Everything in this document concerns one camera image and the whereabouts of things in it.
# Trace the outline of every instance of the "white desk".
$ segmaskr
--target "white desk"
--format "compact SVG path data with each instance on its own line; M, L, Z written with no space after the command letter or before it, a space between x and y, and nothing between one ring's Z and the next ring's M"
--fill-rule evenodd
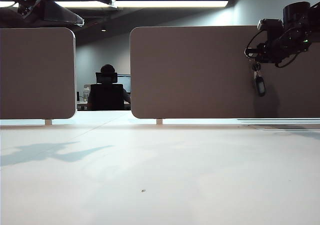
M320 223L319 126L181 121L192 120L79 111L52 126L1 121L1 224Z

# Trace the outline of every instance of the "fluorescent light fixture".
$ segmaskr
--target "fluorescent light fixture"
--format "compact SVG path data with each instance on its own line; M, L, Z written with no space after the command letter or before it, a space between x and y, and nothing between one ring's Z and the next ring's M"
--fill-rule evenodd
M56 1L65 8L223 8L228 1L114 1L108 5L99 1Z
M118 8L222 8L228 1L116 1Z
M14 1L0 1L0 8L11 7L13 4L15 4Z
M56 1L58 5L64 8L108 8L113 7L100 1Z

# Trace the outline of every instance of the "person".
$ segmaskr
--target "person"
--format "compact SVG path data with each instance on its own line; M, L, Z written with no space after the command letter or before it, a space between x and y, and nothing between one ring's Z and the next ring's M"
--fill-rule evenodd
M100 69L100 72L102 74L112 74L112 73L115 73L116 70L115 68L111 65L111 64L106 64L106 65L103 65ZM129 104L131 104L131 98L130 98L130 95L127 93L127 91L123 88L123 99L128 102ZM92 107L92 102L91 102L91 97L90 97L90 94L88 96L88 101L87 101L87 108L88 110L90 110Z

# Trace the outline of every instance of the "desk divider panel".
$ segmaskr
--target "desk divider panel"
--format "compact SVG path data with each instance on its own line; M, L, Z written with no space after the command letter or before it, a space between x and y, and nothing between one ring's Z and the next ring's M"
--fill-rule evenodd
M141 119L319 118L320 44L286 68L262 64L266 94L259 97L244 55L257 32L256 26L135 28L132 113ZM265 41L262 33L251 47Z
M67 119L76 112L69 29L0 29L0 73L1 119Z

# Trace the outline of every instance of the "chair headrest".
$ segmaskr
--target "chair headrest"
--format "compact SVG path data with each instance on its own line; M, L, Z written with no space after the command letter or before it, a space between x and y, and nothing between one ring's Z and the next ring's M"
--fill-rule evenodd
M102 73L102 72L96 72L96 83L97 84L115 84L118 82L118 73L112 72L112 73Z

